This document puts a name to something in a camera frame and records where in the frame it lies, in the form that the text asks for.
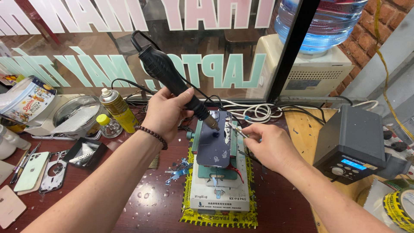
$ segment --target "blue lcd display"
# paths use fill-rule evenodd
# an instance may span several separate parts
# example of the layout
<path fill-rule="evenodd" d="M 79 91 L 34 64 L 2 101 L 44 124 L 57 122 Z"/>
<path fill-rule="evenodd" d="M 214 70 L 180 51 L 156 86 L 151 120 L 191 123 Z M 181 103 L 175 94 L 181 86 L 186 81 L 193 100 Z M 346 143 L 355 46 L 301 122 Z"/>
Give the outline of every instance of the blue lcd display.
<path fill-rule="evenodd" d="M 359 170 L 365 170 L 366 169 L 366 167 L 364 167 L 362 165 L 359 165 L 357 163 L 351 162 L 351 161 L 346 160 L 346 159 L 343 159 L 341 162 L 342 163 L 345 163 L 345 164 L 348 164 L 348 165 L 350 165 L 352 167 L 358 168 Z"/>

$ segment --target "spray can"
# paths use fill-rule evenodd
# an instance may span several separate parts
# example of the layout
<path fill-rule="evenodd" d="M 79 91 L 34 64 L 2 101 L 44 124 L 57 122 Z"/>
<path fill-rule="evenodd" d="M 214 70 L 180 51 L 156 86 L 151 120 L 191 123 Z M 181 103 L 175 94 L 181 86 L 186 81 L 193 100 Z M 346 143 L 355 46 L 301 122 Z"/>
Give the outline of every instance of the spray can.
<path fill-rule="evenodd" d="M 99 100 L 125 131 L 135 133 L 140 123 L 117 91 L 104 88 Z"/>

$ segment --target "heat gun handle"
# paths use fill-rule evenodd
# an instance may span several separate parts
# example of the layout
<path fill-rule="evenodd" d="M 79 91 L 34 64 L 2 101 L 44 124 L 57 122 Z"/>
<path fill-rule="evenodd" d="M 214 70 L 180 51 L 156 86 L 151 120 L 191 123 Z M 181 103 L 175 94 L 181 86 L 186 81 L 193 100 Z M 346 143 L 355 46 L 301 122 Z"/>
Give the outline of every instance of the heat gun handle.
<path fill-rule="evenodd" d="M 176 70 L 174 63 L 164 52 L 149 46 L 139 53 L 139 58 L 144 64 L 145 71 L 166 86 L 175 96 L 188 89 L 182 80 L 181 74 Z M 193 110 L 194 115 L 201 121 L 210 115 L 206 107 L 195 95 L 185 106 Z"/>

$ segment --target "vent grille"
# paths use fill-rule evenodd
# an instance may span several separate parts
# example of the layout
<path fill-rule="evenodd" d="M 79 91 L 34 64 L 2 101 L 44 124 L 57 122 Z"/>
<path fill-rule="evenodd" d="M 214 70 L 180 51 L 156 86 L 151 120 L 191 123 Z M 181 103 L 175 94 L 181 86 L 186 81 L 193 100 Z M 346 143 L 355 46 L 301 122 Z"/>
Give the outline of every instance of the vent grille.
<path fill-rule="evenodd" d="M 288 79 L 336 79 L 342 70 L 337 71 L 291 71 Z"/>

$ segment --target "hand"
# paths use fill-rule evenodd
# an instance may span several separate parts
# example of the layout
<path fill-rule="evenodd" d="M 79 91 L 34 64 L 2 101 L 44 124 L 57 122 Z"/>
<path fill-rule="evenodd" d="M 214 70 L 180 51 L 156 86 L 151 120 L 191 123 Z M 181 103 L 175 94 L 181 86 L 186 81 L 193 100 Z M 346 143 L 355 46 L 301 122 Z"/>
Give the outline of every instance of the hand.
<path fill-rule="evenodd" d="M 275 125 L 252 124 L 242 129 L 242 132 L 249 135 L 249 138 L 244 139 L 244 144 L 272 171 L 283 175 L 307 164 L 287 132 Z"/>
<path fill-rule="evenodd" d="M 184 109 L 184 105 L 193 95 L 192 88 L 188 88 L 178 97 L 173 97 L 166 87 L 162 88 L 149 99 L 147 115 L 142 126 L 159 134 L 170 143 L 177 134 L 179 122 L 194 114 L 194 111 Z"/>

